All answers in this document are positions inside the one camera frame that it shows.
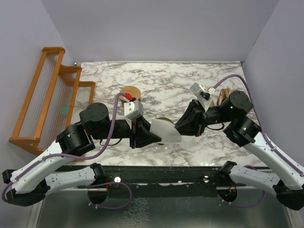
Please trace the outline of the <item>dark green glass dripper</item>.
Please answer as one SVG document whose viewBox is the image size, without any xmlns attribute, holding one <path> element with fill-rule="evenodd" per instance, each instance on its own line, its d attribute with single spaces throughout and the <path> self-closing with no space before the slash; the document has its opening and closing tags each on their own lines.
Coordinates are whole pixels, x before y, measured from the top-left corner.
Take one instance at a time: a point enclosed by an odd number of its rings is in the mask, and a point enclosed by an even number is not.
<svg viewBox="0 0 304 228">
<path fill-rule="evenodd" d="M 157 119 L 158 119 L 158 120 L 164 120 L 164 121 L 167 121 L 167 122 L 170 122 L 170 123 L 174 124 L 173 121 L 172 121 L 171 119 L 166 118 L 166 117 L 159 117 L 159 118 L 157 118 Z"/>
</svg>

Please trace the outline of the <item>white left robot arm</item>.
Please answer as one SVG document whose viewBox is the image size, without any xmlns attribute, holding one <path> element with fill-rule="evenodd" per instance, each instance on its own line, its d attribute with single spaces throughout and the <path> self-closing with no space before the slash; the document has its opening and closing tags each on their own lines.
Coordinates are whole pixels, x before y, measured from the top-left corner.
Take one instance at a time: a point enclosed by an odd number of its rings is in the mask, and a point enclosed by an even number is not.
<svg viewBox="0 0 304 228">
<path fill-rule="evenodd" d="M 97 154 L 88 159 L 100 156 L 111 139 L 128 138 L 133 149 L 161 142 L 161 137 L 151 133 L 151 125 L 144 119 L 139 101 L 126 103 L 126 108 L 127 119 L 117 120 L 117 105 L 114 106 L 113 116 L 109 117 L 105 104 L 90 104 L 80 112 L 80 121 L 68 126 L 42 154 L 23 168 L 5 170 L 2 173 L 6 184 L 1 195 L 2 200 L 8 204 L 27 207 L 59 190 L 107 185 L 106 173 L 98 163 L 77 171 L 55 171 L 95 149 L 94 140 L 105 140 L 105 144 Z"/>
</svg>

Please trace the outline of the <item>clear glass dripper cone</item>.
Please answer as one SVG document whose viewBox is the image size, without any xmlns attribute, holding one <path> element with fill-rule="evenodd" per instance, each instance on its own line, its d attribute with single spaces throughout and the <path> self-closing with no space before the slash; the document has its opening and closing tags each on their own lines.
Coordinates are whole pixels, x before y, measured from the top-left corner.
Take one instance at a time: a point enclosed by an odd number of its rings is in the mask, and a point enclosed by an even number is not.
<svg viewBox="0 0 304 228">
<path fill-rule="evenodd" d="M 157 152 L 170 152 L 171 149 L 170 149 L 170 144 L 166 143 L 166 144 L 163 144 L 163 143 L 157 143 L 155 145 L 155 150 Z"/>
</svg>

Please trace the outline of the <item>orange coffee filter box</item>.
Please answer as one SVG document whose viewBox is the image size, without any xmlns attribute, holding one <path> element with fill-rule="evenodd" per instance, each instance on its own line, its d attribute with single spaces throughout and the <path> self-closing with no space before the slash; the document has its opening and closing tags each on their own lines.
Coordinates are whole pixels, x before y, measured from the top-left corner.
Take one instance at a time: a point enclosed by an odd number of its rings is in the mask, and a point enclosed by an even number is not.
<svg viewBox="0 0 304 228">
<path fill-rule="evenodd" d="M 228 98 L 231 92 L 232 90 L 229 87 L 221 89 L 217 98 L 217 106 L 219 106 L 226 98 Z"/>
</svg>

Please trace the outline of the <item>white paper coffee filter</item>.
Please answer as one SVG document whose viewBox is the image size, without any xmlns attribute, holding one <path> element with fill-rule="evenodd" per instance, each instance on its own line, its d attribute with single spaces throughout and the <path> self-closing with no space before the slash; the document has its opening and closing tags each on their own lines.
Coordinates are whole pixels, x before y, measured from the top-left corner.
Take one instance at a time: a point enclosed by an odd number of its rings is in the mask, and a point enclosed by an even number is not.
<svg viewBox="0 0 304 228">
<path fill-rule="evenodd" d="M 175 129 L 175 125 L 164 121 L 154 119 L 151 122 L 150 132 L 161 138 L 160 143 L 180 143 L 182 136 Z"/>
</svg>

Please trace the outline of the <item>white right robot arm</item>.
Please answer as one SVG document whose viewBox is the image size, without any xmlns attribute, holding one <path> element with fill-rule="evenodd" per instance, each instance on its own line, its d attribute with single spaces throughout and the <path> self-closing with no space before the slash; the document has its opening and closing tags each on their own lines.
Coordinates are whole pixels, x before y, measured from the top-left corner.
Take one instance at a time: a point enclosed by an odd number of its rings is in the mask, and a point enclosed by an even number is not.
<svg viewBox="0 0 304 228">
<path fill-rule="evenodd" d="M 219 182 L 224 186 L 241 183 L 255 187 L 274 195 L 287 208 L 300 210 L 304 207 L 304 168 L 264 138 L 261 127 L 247 116 L 252 108 L 242 91 L 232 92 L 219 106 L 207 111 L 198 100 L 192 100 L 175 128 L 181 135 L 198 137 L 209 125 L 228 122 L 224 134 L 258 157 L 272 172 L 227 161 L 218 171 Z"/>
</svg>

